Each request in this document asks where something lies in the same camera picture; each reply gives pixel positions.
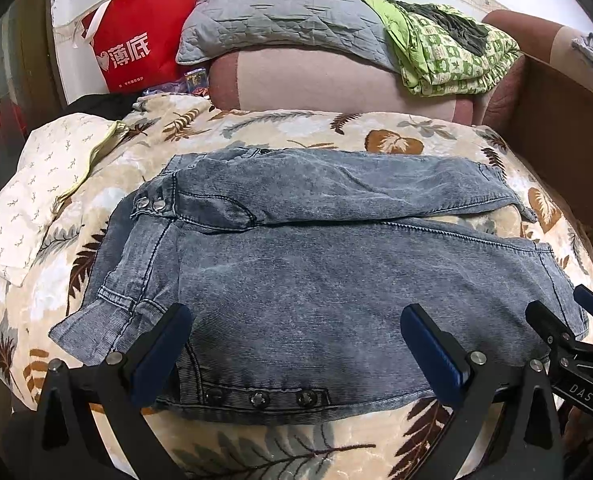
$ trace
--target pink cushion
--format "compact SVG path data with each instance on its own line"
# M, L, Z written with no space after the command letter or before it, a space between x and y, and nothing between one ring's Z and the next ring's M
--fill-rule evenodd
M218 57L210 96L221 110L317 110L344 114L401 112L471 124L470 96L420 97L401 76L327 50L248 48Z

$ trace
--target light blue denim jacket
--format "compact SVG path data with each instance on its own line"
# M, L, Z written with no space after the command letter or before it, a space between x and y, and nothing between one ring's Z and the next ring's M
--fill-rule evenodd
M543 357L540 300L587 320L551 247L424 219L515 205L464 158L228 148L174 157L110 219L81 309L51 338L88 365L179 302L195 322L161 407L305 424L398 408L429 388L399 328L420 303L468 351Z

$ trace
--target brown sofa armrest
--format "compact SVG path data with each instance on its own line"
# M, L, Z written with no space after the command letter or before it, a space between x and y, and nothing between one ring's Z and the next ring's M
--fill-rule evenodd
M484 19L518 41L527 74L503 136L588 226L593 242L593 72L571 49L580 33L509 10Z
M550 62L552 43L563 28L560 23L503 9L490 12L483 18L483 23L508 33L524 53L545 63Z

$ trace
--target red shopping bag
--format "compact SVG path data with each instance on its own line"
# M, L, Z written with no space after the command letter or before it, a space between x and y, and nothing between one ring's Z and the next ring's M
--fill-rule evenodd
M196 0L110 0L83 18L110 92L135 92L175 81L180 33Z

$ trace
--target white patterned cloth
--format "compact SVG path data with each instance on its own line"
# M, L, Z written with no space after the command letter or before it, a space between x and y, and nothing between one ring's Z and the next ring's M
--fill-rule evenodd
M2 278L21 285L65 200L125 131L119 121L72 114L32 132L17 173L0 191Z

